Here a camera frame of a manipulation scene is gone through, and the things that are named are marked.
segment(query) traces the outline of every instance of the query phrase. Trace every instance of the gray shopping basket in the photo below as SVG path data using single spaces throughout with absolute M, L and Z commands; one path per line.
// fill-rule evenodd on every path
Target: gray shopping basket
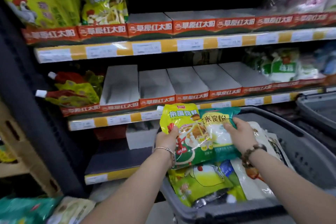
M 336 92 L 301 96 L 296 105 L 301 116 L 336 136 Z
M 255 121 L 262 128 L 277 134 L 298 174 L 327 192 L 336 195 L 334 190 L 336 187 L 336 157 L 314 137 L 280 116 L 258 107 L 242 107 L 238 117 L 245 121 Z M 216 219 L 224 219 L 228 216 L 243 216 L 256 210 L 267 213 L 280 206 L 279 201 L 274 197 L 236 204 L 210 204 L 195 209 L 181 203 L 167 178 L 163 180 L 160 190 L 175 215 L 188 223 L 209 215 Z

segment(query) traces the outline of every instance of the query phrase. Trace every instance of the forearm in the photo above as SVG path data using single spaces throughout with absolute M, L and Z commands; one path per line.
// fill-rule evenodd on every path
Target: forearm
M 249 159 L 297 224 L 336 223 L 335 197 L 263 150 L 256 150 Z
M 169 152 L 156 150 L 113 195 L 98 205 L 82 224 L 145 223 L 169 168 L 170 158 Z

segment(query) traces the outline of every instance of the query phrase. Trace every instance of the hand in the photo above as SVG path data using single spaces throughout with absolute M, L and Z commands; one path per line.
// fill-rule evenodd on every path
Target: hand
M 237 129 L 230 123 L 223 123 L 223 127 L 230 133 L 232 143 L 241 154 L 244 154 L 246 150 L 252 148 L 253 145 L 258 144 L 258 142 L 255 140 L 254 132 L 250 124 L 237 117 L 233 117 L 233 122 L 236 124 Z
M 170 150 L 172 150 L 175 153 L 176 148 L 176 138 L 179 135 L 179 128 L 177 126 L 174 126 L 173 129 L 169 134 L 165 134 L 164 132 L 160 132 L 156 136 L 155 141 L 155 147 L 165 147 Z M 159 152 L 162 156 L 168 156 L 170 159 L 170 162 L 168 164 L 168 168 L 171 168 L 173 166 L 173 157 L 171 156 L 171 153 L 164 149 L 157 149 L 156 152 Z

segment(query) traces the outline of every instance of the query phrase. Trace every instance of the basket hole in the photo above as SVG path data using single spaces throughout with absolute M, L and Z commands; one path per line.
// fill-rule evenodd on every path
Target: basket hole
M 50 185 L 52 186 L 52 188 L 57 192 L 57 191 L 58 191 L 58 187 L 57 187 L 57 185 L 55 184 L 55 182 L 54 182 L 52 179 L 50 179 L 50 180 L 49 180 L 49 183 L 50 183 Z
M 13 137 L 17 140 L 17 141 L 20 141 L 20 137 L 19 137 L 19 134 L 16 132 L 16 130 L 13 128 L 11 122 L 9 120 L 7 120 L 6 122 L 6 126 L 7 128 L 11 131 Z

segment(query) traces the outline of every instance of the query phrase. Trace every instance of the bracelet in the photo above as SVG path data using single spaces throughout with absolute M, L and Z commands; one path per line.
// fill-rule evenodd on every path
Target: bracelet
M 267 148 L 263 144 L 255 144 L 252 148 L 247 149 L 242 156 L 242 163 L 244 167 L 253 167 L 253 165 L 249 161 L 249 157 L 252 153 L 254 153 L 258 149 L 262 149 L 267 152 Z
M 172 150 L 170 150 L 169 148 L 166 148 L 166 147 L 156 147 L 156 148 L 153 149 L 153 152 L 154 152 L 156 149 L 164 149 L 164 150 L 170 152 L 170 154 L 173 156 L 173 167 L 175 166 L 175 163 L 176 163 L 176 157 L 175 157 L 175 153 L 174 153 Z

